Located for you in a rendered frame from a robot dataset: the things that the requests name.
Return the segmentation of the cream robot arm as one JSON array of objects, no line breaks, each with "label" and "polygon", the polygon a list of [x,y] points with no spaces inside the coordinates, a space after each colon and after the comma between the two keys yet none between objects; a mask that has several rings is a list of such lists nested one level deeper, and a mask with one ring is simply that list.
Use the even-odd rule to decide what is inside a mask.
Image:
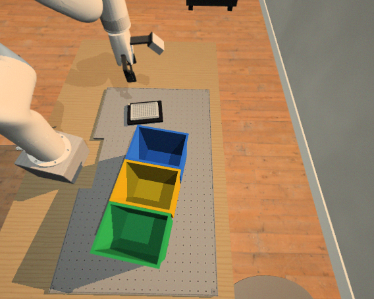
[{"label": "cream robot arm", "polygon": [[[80,22],[100,18],[110,32],[123,31],[130,25],[125,0],[34,1]],[[158,55],[164,51],[164,41],[153,32],[130,37],[130,45],[140,44],[147,44]],[[71,144],[30,109],[36,80],[32,66],[0,43],[0,135],[16,144],[16,150],[28,152],[28,159],[35,165],[53,167],[68,158]]]}]

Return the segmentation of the green open bin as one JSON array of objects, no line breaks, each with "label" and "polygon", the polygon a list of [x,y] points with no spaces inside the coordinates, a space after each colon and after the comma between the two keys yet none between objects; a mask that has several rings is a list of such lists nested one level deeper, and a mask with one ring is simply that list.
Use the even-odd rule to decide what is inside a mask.
[{"label": "green open bin", "polygon": [[159,269],[172,225],[171,213],[109,201],[90,254]]}]

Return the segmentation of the blue bin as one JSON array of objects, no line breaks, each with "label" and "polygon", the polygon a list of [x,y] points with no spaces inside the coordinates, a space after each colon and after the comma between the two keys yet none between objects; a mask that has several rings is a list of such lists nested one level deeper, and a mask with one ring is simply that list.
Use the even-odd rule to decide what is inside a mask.
[{"label": "blue bin", "polygon": [[137,125],[125,159],[181,169],[187,157],[189,133]]}]

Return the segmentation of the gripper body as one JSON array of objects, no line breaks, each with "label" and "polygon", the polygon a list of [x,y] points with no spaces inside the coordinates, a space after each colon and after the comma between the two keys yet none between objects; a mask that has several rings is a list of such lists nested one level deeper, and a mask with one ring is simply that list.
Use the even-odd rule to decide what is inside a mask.
[{"label": "gripper body", "polygon": [[130,28],[129,27],[120,32],[108,32],[109,40],[111,43],[111,47],[116,59],[118,66],[122,65],[121,55],[126,55],[126,61],[128,61],[131,65],[133,64],[133,46],[130,45]]}]

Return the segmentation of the yellow open-top bin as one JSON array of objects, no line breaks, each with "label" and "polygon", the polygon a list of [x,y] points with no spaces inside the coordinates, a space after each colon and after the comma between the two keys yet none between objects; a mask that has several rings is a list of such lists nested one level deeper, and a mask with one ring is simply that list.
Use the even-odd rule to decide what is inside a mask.
[{"label": "yellow open-top bin", "polygon": [[171,213],[174,218],[180,172],[125,159],[109,201]]}]

